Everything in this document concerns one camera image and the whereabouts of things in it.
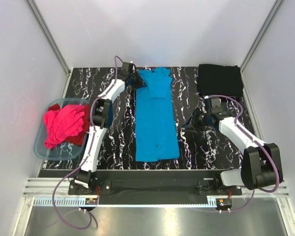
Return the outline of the blue t shirt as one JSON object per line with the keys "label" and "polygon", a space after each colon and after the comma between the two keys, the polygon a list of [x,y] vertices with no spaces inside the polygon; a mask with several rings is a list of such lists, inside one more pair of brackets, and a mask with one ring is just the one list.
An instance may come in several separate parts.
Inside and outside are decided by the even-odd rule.
{"label": "blue t shirt", "polygon": [[136,161],[156,162],[179,158],[170,77],[171,70],[140,70],[146,84],[136,90]]}

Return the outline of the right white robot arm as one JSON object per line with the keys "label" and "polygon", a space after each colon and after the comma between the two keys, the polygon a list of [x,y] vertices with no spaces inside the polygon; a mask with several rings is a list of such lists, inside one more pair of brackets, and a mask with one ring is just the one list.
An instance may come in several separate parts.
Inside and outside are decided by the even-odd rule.
{"label": "right white robot arm", "polygon": [[241,152],[240,169],[223,171],[220,174],[224,186],[259,189],[275,192],[283,181],[280,150],[275,143],[266,143],[249,132],[231,113],[223,111],[204,113],[196,108],[189,120],[182,126],[192,132],[202,132],[213,127],[227,137]]}

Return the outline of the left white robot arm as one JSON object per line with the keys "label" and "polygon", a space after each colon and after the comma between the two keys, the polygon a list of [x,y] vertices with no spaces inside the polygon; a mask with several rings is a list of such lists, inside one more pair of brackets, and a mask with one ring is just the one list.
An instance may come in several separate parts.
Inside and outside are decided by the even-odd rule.
{"label": "left white robot arm", "polygon": [[103,138],[113,122],[113,102],[127,88],[139,89],[146,84],[136,71],[133,62],[123,62],[108,87],[99,94],[90,107],[90,127],[86,150],[71,181],[70,190],[76,189],[83,193],[91,193],[96,189],[98,156]]}

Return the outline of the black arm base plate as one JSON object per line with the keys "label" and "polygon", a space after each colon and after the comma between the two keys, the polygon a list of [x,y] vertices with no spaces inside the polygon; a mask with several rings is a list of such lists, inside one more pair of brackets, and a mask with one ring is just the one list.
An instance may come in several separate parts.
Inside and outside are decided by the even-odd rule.
{"label": "black arm base plate", "polygon": [[238,185],[225,186],[221,170],[99,170],[79,173],[69,184],[68,194],[112,195],[123,190],[135,192],[187,191],[200,196],[240,196]]}

